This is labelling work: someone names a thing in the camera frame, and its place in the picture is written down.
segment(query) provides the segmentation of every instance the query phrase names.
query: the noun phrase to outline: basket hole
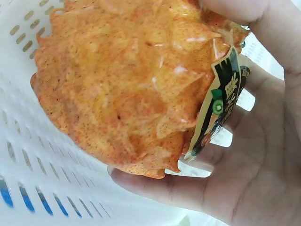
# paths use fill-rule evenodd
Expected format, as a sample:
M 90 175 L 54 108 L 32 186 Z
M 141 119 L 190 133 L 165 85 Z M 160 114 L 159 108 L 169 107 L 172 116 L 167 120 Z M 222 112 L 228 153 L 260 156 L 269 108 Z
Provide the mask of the basket hole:
M 82 160 L 80 159 L 79 156 L 75 156 L 77 161 L 79 161 L 80 165 L 82 165 L 83 167 L 85 167 L 84 163 L 82 162 Z
M 32 16 L 33 16 L 33 10 L 32 10 L 32 11 L 29 11 L 29 12 L 24 16 L 24 20 L 29 20 Z
M 23 41 L 23 39 L 26 37 L 26 35 L 23 33 L 23 34 L 21 34 L 20 36 L 19 36 L 19 38 L 17 38 L 17 40 L 16 40 L 16 43 L 17 44 L 20 44 L 20 42 L 22 42 Z
M 92 179 L 90 179 L 90 181 L 91 181 L 91 183 L 93 184 L 93 186 L 94 186 L 94 187 L 96 187 L 96 186 L 95 186 L 95 184 L 94 184 L 94 182 L 93 182 L 93 180 L 92 180 Z
M 78 164 L 78 161 L 76 161 L 76 159 L 72 156 L 72 154 L 70 152 L 68 152 L 68 155 L 74 161 L 74 163 Z
M 79 185 L 81 186 L 81 183 L 80 183 L 80 181 L 78 180 L 78 178 L 76 177 L 75 173 L 74 173 L 74 172 L 72 172 L 72 174 L 74 175 L 75 179 L 77 180 L 77 182 L 78 182 L 78 183 L 79 183 Z
M 5 113 L 5 111 L 2 111 L 2 118 L 3 118 L 3 121 L 4 121 L 5 125 L 7 125 L 8 124 L 8 117 Z
M 10 31 L 10 35 L 14 35 L 19 30 L 19 28 L 20 28 L 19 25 L 14 26 L 14 28 L 11 29 Z
M 36 19 L 36 20 L 30 25 L 30 28 L 31 28 L 31 29 L 35 28 L 39 23 L 40 23 L 40 19 Z
M 18 123 L 17 120 L 15 120 L 15 125 L 16 125 L 16 127 L 17 127 L 18 133 L 20 134 L 20 133 L 21 133 L 21 130 L 20 130 L 20 126 L 19 126 L 19 123 Z
M 20 193 L 23 197 L 23 201 L 25 203 L 25 206 L 27 207 L 27 209 L 30 212 L 35 212 L 34 207 L 33 207 L 32 202 L 31 202 L 31 200 L 28 196 L 28 193 L 27 193 L 26 189 L 24 188 L 24 186 L 21 183 L 18 183 L 18 184 L 19 184 L 19 190 L 20 190 Z
M 69 198 L 69 197 L 67 197 L 67 198 L 68 198 L 68 200 L 69 200 L 71 206 L 73 207 L 74 211 L 77 213 L 77 215 L 78 215 L 80 218 L 82 218 L 82 216 L 81 216 L 79 210 L 78 210 L 77 207 L 74 205 L 74 202 L 71 200 L 71 198 Z
M 5 98 L 5 92 L 4 92 L 4 89 L 2 87 L 0 87 L 0 93 L 1 93 L 1 96 L 3 98 Z
M 8 153 L 11 160 L 16 162 L 16 156 L 12 144 L 10 142 L 7 142 L 7 146 L 8 146 Z
M 35 56 L 35 54 L 36 54 L 36 49 L 29 55 L 29 58 L 30 59 L 33 59 L 34 58 L 34 56 Z
M 37 157 L 37 160 L 38 160 L 38 163 L 39 163 L 39 165 L 40 165 L 40 168 L 41 168 L 42 172 L 47 176 L 45 167 L 44 167 L 44 165 L 43 165 L 41 159 L 40 159 L 39 157 Z
M 54 10 L 54 6 L 50 6 L 46 11 L 45 11 L 45 15 L 49 15 L 51 12 L 52 12 L 52 10 Z
M 37 193 L 39 195 L 39 198 L 40 198 L 45 210 L 47 211 L 47 213 L 50 214 L 50 215 L 53 215 L 53 212 L 52 212 L 47 200 L 45 199 L 45 196 L 42 193 L 42 191 L 38 187 L 36 187 L 36 191 L 37 191 Z
M 26 52 L 32 46 L 32 41 L 29 41 L 22 49 L 23 52 Z
M 60 147 L 58 147 L 58 149 L 60 150 L 60 152 L 61 152 L 62 156 L 63 156 L 63 157 L 65 157 L 65 155 L 64 155 L 64 152 L 61 150 L 61 148 L 60 148 Z
M 104 212 L 109 216 L 109 218 L 111 218 L 110 214 L 108 213 L 108 211 L 103 207 L 103 205 L 101 203 L 99 203 L 99 205 L 102 207 L 102 209 L 104 210 Z
M 69 179 L 69 177 L 68 177 L 66 171 L 65 171 L 63 168 L 62 168 L 62 171 L 63 171 L 63 173 L 64 173 L 66 179 L 69 181 L 69 183 L 71 183 L 71 181 L 70 181 L 70 179 Z
M 0 175 L 0 192 L 2 195 L 2 198 L 4 200 L 4 202 L 11 208 L 14 207 L 14 203 L 13 200 L 10 196 L 9 190 L 8 190 L 8 186 L 6 184 L 6 181 L 4 179 L 3 176 Z
M 26 127 L 26 130 L 27 130 L 27 133 L 28 133 L 28 136 L 29 136 L 29 139 L 32 139 L 32 134 L 30 132 L 30 130 Z
M 52 152 L 55 153 L 55 150 L 53 149 L 52 144 L 50 142 L 48 142 L 48 143 L 49 143 L 49 146 L 50 146 L 50 149 L 52 150 Z
M 94 207 L 94 209 L 96 210 L 96 212 L 98 213 L 98 215 L 103 218 L 103 216 L 101 215 L 101 213 L 98 211 L 98 209 L 96 208 L 96 206 L 94 205 L 94 203 L 92 201 L 90 201 L 92 206 Z
M 39 3 L 39 6 L 44 6 L 47 2 L 49 2 L 49 0 L 43 0 Z
M 42 147 L 45 148 L 44 143 L 43 143 L 43 141 L 42 141 L 42 138 L 41 138 L 40 136 L 39 136 L 39 141 L 40 141 L 40 144 L 42 145 Z
M 38 31 L 37 35 L 38 35 L 38 36 L 41 36 L 44 32 L 45 32 L 45 27 L 42 27 L 42 28 Z
M 50 167 L 51 167 L 53 173 L 55 174 L 56 178 L 60 179 L 60 177 L 58 176 L 58 173 L 57 173 L 56 169 L 55 169 L 54 166 L 53 166 L 53 164 L 50 162 L 49 165 L 50 165 Z
M 32 171 L 32 164 L 31 164 L 31 162 L 30 162 L 30 160 L 29 160 L 29 158 L 28 158 L 28 154 L 27 154 L 27 152 L 24 150 L 24 149 L 22 149 L 22 153 L 23 153 L 23 157 L 24 157 L 24 160 L 25 160 L 25 162 L 26 162 L 26 165 L 31 169 L 31 171 Z
M 68 215 L 68 213 L 67 213 L 65 207 L 63 206 L 61 200 L 57 197 L 57 195 L 56 195 L 55 193 L 53 193 L 53 197 L 55 198 L 55 200 L 56 200 L 58 206 L 60 207 L 60 209 L 61 209 L 61 211 L 62 211 L 62 213 L 63 213 L 66 217 L 68 217 L 69 215 Z
M 84 178 L 84 176 L 83 176 L 83 175 L 82 175 L 82 177 L 83 177 L 83 179 L 84 179 L 84 181 L 85 181 L 86 185 L 87 185 L 88 187 L 90 187 L 90 185 L 87 183 L 87 181 L 86 181 L 86 179 Z
M 90 217 L 93 218 L 92 213 L 90 212 L 88 207 L 85 205 L 85 203 L 81 199 L 79 199 L 79 200 L 80 200 L 81 204 L 83 205 L 83 207 L 86 209 L 87 213 L 90 215 Z

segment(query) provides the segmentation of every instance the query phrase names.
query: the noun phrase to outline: white plastic basket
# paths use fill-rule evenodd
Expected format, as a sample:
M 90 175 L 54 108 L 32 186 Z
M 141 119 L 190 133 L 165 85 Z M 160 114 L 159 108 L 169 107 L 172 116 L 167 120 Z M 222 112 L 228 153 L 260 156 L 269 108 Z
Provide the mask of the white plastic basket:
M 48 15 L 62 0 L 0 0 L 0 218 L 14 225 L 176 226 L 222 225 L 205 214 L 169 207 L 116 186 L 106 165 L 85 154 L 49 121 L 30 87 L 36 33 L 48 35 Z M 274 58 L 250 35 L 243 53 L 270 72 Z M 244 91 L 239 105 L 250 110 Z M 213 141 L 231 144 L 223 130 Z M 208 172 L 182 163 L 181 175 Z

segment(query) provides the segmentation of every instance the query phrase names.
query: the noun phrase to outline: fried shrimp chip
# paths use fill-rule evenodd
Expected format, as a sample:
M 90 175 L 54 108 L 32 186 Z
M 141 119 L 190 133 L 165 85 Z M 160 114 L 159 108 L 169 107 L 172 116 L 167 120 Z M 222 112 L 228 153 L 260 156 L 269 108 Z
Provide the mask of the fried shrimp chip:
M 179 172 L 213 82 L 211 64 L 248 31 L 197 0 L 78 0 L 37 37 L 31 85 L 54 125 L 105 164 Z

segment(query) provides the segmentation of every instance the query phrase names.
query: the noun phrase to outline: finger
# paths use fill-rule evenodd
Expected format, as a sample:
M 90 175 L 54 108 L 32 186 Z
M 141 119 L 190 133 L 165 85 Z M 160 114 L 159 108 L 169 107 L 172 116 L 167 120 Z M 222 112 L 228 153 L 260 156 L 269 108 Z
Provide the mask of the finger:
M 112 171 L 114 182 L 124 189 L 158 202 L 185 209 L 204 211 L 204 193 L 208 178 L 180 177 L 166 175 L 163 179 L 153 179 Z
M 233 133 L 247 113 L 248 111 L 236 105 L 224 126 L 225 129 Z
M 225 151 L 225 147 L 209 143 L 204 147 L 195 160 L 190 162 L 185 161 L 183 155 L 181 156 L 180 161 L 194 168 L 212 172 L 214 166 L 222 160 Z
M 301 12 L 290 0 L 203 0 L 203 5 L 250 24 L 257 39 L 286 70 L 301 72 Z
M 273 84 L 275 81 L 280 81 L 280 79 L 272 76 L 267 71 L 263 70 L 260 66 L 254 63 L 252 60 L 246 56 L 241 56 L 245 58 L 251 74 L 248 77 L 245 89 L 249 91 L 252 95 L 256 96 L 257 91 L 266 84 Z

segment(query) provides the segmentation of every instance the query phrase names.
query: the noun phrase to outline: palm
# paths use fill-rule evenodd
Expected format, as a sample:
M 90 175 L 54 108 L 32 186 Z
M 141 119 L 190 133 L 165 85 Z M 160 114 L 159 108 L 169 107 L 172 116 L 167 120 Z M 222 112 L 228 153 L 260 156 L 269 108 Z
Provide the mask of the palm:
M 269 210 L 276 225 L 283 219 L 282 211 L 293 211 L 298 205 L 299 192 L 291 191 L 301 182 L 296 179 L 299 165 L 295 161 L 301 145 L 283 96 L 284 83 L 277 79 L 258 87 L 254 109 L 237 124 L 231 149 L 215 151 L 220 158 L 214 160 L 214 171 L 207 178 L 202 200 L 206 212 L 218 212 L 220 219 L 232 225 L 248 220 L 264 225 L 271 223 Z

